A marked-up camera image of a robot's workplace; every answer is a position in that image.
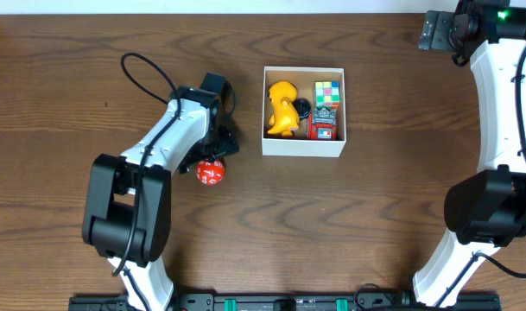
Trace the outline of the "red ball with white letters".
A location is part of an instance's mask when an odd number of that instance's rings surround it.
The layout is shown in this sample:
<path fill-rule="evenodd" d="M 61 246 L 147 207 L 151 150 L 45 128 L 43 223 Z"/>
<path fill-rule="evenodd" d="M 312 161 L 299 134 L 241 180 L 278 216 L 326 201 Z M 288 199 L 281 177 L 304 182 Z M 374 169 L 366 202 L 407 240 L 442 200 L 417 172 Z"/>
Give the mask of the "red ball with white letters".
<path fill-rule="evenodd" d="M 197 163 L 195 173 L 202 184 L 213 186 L 223 180 L 225 165 L 221 160 L 215 160 L 214 162 L 201 161 Z"/>

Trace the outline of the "orange dinosaur toy figure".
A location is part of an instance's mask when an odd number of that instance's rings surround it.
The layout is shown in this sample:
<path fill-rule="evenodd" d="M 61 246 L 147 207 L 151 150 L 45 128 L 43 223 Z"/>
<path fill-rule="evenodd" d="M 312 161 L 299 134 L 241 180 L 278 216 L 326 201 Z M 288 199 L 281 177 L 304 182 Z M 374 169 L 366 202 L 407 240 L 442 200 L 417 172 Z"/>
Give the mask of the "orange dinosaur toy figure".
<path fill-rule="evenodd" d="M 293 105 L 297 95 L 297 88 L 286 80 L 278 81 L 269 88 L 267 96 L 273 109 L 267 130 L 269 135 L 291 138 L 299 129 L 301 119 Z"/>

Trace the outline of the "black round lens cap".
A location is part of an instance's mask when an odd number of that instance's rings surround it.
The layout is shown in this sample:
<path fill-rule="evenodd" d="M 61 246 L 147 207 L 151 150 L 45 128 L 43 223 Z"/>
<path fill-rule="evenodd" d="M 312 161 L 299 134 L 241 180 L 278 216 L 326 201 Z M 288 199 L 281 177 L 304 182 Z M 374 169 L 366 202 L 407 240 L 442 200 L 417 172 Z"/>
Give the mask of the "black round lens cap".
<path fill-rule="evenodd" d="M 293 101 L 293 107 L 296 109 L 300 120 L 307 119 L 312 111 L 312 105 L 306 98 L 297 98 Z"/>

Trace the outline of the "red toy robot car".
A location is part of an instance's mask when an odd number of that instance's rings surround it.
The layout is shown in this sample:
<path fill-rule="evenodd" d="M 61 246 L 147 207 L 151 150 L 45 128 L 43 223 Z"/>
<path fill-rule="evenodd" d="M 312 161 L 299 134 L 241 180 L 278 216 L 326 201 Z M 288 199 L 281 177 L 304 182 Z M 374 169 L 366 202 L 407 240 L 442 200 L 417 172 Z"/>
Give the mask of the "red toy robot car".
<path fill-rule="evenodd" d="M 309 140 L 333 141 L 336 136 L 336 111 L 327 108 L 314 108 L 307 120 L 307 138 Z"/>

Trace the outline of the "white cardboard box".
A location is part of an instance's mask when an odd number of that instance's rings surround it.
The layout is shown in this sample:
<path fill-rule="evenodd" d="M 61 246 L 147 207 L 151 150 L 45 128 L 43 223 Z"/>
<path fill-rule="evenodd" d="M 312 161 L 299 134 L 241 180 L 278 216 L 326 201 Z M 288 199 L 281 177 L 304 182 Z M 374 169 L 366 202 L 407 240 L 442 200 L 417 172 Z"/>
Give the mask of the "white cardboard box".
<path fill-rule="evenodd" d="M 339 135 L 332 141 L 309 140 L 306 135 L 306 122 L 301 122 L 300 134 L 294 132 L 293 138 L 274 138 L 266 133 L 272 111 L 270 101 L 266 96 L 271 84 L 279 80 L 287 80 L 297 87 L 302 98 L 311 100 L 314 104 L 314 83 L 324 80 L 339 83 Z M 264 156 L 315 156 L 339 157 L 346 144 L 345 126 L 345 84 L 343 68 L 323 67 L 265 67 L 263 75 L 263 125 L 262 152 Z"/>

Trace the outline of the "colourful puzzle cube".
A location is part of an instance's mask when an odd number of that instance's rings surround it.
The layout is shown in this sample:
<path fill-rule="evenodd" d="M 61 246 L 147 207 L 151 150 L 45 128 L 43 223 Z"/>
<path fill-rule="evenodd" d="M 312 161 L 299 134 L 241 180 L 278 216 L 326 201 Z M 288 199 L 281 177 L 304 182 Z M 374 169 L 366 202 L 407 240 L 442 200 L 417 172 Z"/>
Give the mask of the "colourful puzzle cube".
<path fill-rule="evenodd" d="M 340 104 L 338 81 L 316 81 L 314 83 L 314 107 L 336 111 Z"/>

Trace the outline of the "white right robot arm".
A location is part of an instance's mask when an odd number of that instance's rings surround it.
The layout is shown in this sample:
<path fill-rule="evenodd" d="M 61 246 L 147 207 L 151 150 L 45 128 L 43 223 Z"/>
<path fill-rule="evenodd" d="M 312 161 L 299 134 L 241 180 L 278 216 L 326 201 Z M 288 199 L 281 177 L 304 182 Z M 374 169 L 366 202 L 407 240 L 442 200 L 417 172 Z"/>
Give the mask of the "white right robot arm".
<path fill-rule="evenodd" d="M 444 201 L 447 229 L 411 280 L 410 307 L 487 310 L 494 298 L 463 295 L 479 265 L 526 236 L 526 8 L 507 1 L 460 0 L 430 10 L 419 47 L 469 67 L 478 91 L 480 155 L 474 176 Z"/>

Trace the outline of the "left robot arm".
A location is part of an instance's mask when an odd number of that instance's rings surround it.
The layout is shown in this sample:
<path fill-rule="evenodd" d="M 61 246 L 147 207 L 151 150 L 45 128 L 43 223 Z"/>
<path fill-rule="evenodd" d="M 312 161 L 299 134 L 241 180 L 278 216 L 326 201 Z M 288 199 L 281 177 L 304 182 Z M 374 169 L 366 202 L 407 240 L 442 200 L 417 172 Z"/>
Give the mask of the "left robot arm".
<path fill-rule="evenodd" d="M 127 303 L 168 310 L 174 285 L 162 260 L 171 225 L 171 178 L 200 162 L 238 152 L 221 123 L 233 94 L 227 80 L 182 86 L 162 119 L 119 156 L 101 154 L 92 164 L 82 238 L 123 278 Z"/>

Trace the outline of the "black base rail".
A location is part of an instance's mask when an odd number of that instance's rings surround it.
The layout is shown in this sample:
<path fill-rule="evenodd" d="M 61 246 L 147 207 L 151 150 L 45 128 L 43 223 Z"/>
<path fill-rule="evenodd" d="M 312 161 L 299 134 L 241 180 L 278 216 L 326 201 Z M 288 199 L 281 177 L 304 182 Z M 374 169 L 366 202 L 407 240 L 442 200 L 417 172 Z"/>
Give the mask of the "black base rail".
<path fill-rule="evenodd" d="M 67 310 L 141 310 L 128 303 L 125 295 L 72 297 Z M 363 291 L 355 295 L 212 295 L 186 294 L 173 297 L 166 310 L 177 311 L 303 311 L 303 310 L 465 310 L 500 311 L 498 295 L 460 294 L 451 307 L 427 307 L 411 301 L 408 292 Z"/>

